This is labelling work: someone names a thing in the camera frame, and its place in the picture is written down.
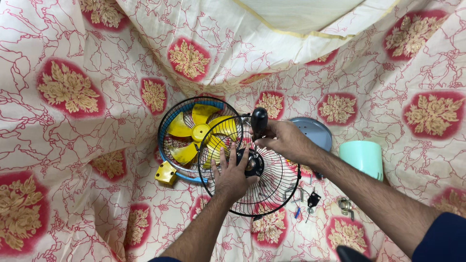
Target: yellow fan blade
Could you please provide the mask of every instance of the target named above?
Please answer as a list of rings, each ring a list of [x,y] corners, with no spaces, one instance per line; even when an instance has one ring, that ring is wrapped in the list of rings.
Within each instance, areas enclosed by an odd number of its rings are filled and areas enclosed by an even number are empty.
[[[230,117],[231,116],[222,116],[222,117],[217,117],[215,119],[212,119],[212,121],[210,121],[209,123],[209,126],[213,128],[216,124]],[[223,122],[221,125],[218,125],[217,127],[215,127],[215,129],[212,130],[212,134],[224,134],[226,136],[229,136],[231,139],[233,139],[233,141],[236,141],[236,138],[237,138],[236,123],[234,122],[233,119],[227,120]]]
[[[225,149],[225,157],[230,157],[229,151],[226,148],[226,145],[220,140],[218,137],[212,135],[207,142],[207,148],[209,149],[209,157],[207,158],[206,162],[202,165],[203,168],[211,168],[210,160],[214,159],[215,163],[220,163],[220,148],[223,147]]]
[[[190,137],[191,128],[187,127],[183,120],[183,112],[180,112],[168,125],[167,132],[176,137]]]
[[[209,116],[220,109],[206,104],[195,104],[192,109],[192,119],[195,124],[205,124]]]
[[[174,147],[169,145],[168,150],[170,151],[171,156],[173,156],[173,158],[181,165],[189,163],[198,153],[196,146],[194,146],[194,142],[185,147]]]

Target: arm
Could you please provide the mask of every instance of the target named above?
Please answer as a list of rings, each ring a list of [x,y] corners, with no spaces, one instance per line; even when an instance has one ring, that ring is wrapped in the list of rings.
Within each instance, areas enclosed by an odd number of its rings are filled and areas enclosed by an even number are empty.
[[[165,250],[161,256],[176,258],[183,262],[209,261],[223,220],[228,210],[238,199],[246,194],[247,189],[259,177],[246,178],[244,169],[247,158],[241,159],[236,165],[236,144],[232,143],[230,165],[227,166],[225,151],[220,149],[220,166],[222,175],[212,159],[211,165],[215,179],[215,194],[202,212],[189,224],[176,241]]]
[[[269,121],[266,138],[258,139],[287,159],[323,174],[351,199],[410,258],[434,220],[441,214],[360,172],[326,152],[289,121]]]

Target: mint green plastic container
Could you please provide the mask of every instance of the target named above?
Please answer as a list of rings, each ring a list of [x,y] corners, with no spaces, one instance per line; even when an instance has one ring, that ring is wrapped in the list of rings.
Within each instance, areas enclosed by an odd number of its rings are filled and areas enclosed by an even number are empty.
[[[382,148],[370,141],[349,141],[340,145],[340,158],[354,168],[383,181]]]

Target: metal clamp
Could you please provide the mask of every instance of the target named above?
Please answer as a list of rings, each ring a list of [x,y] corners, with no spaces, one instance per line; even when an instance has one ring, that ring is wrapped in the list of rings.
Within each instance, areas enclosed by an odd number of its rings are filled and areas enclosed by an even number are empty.
[[[338,207],[342,210],[342,214],[348,215],[348,213],[351,213],[351,221],[354,221],[354,211],[351,201],[345,197],[341,197],[337,200],[337,203]]]

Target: hand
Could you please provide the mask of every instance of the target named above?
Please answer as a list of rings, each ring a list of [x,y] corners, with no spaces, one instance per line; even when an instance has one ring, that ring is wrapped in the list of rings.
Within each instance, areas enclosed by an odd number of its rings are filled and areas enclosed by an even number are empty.
[[[303,165],[309,165],[311,156],[320,149],[290,121],[269,120],[262,135],[265,138],[255,141],[258,147],[272,149],[284,158]]]
[[[213,175],[215,178],[215,196],[225,197],[226,200],[233,205],[238,199],[242,198],[247,189],[254,183],[259,181],[258,176],[246,178],[244,169],[246,168],[248,157],[243,157],[238,165],[236,165],[236,143],[232,143],[230,152],[230,165],[227,166],[225,158],[225,149],[220,148],[220,167],[222,175],[215,164],[215,160],[211,160]],[[249,156],[249,148],[244,150],[244,156]]]

